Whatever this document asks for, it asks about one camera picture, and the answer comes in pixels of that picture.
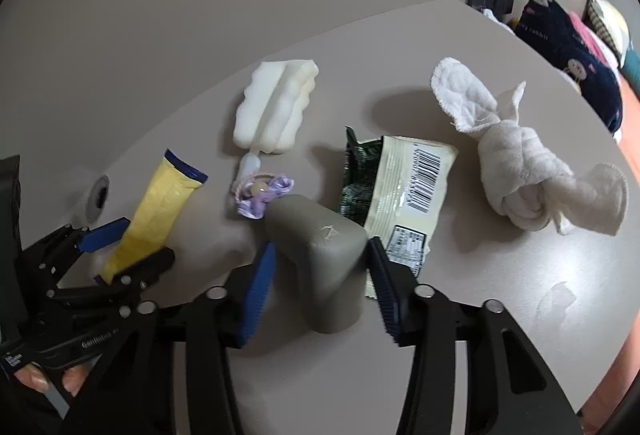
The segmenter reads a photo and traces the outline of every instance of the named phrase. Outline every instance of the pink fabric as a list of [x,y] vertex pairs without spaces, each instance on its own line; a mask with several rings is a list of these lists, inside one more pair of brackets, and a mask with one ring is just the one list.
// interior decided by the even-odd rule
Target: pink fabric
[[587,26],[582,23],[580,16],[578,16],[574,12],[570,12],[569,18],[571,18],[571,23],[574,24],[574,29],[580,35],[580,38],[582,38],[582,41],[589,49],[589,52],[591,52],[591,54],[598,58],[600,63],[608,66],[609,62],[607,62],[607,59],[606,57],[604,57],[604,54],[598,47],[598,44],[593,39],[593,36],[591,36],[591,33],[589,33],[589,29],[587,28]]

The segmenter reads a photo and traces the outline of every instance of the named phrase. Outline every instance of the human hand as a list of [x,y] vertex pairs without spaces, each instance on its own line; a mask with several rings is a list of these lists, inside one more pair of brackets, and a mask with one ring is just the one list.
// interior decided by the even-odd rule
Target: human hand
[[[44,393],[49,389],[49,382],[40,369],[34,365],[27,365],[14,373],[16,379],[20,381],[24,386],[28,386],[35,391]],[[80,391],[84,381],[89,375],[89,370],[84,365],[78,365],[77,367],[69,368],[65,370],[62,375],[62,386],[65,387],[74,397]]]

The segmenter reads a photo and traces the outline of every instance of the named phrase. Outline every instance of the knotted towel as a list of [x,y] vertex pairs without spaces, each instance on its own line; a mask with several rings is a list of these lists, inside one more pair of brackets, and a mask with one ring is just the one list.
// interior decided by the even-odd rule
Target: knotted towel
[[571,168],[540,142],[535,130],[518,124],[526,83],[498,101],[458,60],[436,67],[431,87],[456,130],[478,141],[481,179],[491,207],[517,227],[538,231],[551,220],[560,234],[571,224],[614,236],[626,214],[625,176],[598,164],[576,178]]

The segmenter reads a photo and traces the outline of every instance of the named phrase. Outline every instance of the orange fabric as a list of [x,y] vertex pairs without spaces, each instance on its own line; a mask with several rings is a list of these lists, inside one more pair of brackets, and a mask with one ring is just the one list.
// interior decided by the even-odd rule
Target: orange fabric
[[582,427],[595,434],[611,416],[640,368],[640,315],[602,382],[582,407]]
[[[622,140],[618,145],[640,184],[640,100],[628,81],[620,76]],[[640,314],[625,344],[596,391],[582,407],[584,432],[595,434],[617,408],[640,370]]]
[[618,145],[640,184],[640,100],[628,81],[620,76],[622,95],[622,141]]

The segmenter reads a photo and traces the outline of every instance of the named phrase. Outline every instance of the pillow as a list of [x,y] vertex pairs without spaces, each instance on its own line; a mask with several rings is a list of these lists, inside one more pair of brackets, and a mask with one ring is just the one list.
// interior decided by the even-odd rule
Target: pillow
[[622,98],[615,74],[591,54],[564,9],[555,0],[530,0],[516,36],[555,68],[567,72],[580,93],[613,134],[622,124]]
[[620,12],[606,0],[588,0],[586,24],[616,54],[620,65],[624,65],[630,38],[629,28]]
[[622,73],[638,99],[640,99],[640,57],[633,49],[629,49],[626,53],[626,61],[622,67]]
[[618,85],[620,85],[620,71],[618,70],[620,68],[620,64],[618,63],[616,55],[613,54],[613,51],[609,47],[607,47],[606,43],[604,43],[590,28],[587,27],[587,31],[593,38],[593,41],[596,43],[597,47],[600,49],[602,55],[607,60],[607,65],[611,67],[611,70],[618,80]]

